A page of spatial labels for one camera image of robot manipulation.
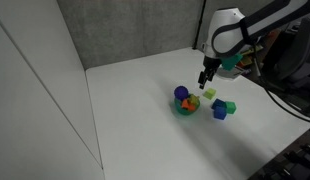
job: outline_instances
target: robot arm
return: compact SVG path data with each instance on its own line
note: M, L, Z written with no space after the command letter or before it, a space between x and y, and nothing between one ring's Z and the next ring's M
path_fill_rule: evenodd
M310 0L275 0L261 10L245 17L237 8L217 10L211 20L204 44L205 70L198 83L203 89L212 81L221 64L220 58L234 56L258 37L310 13Z

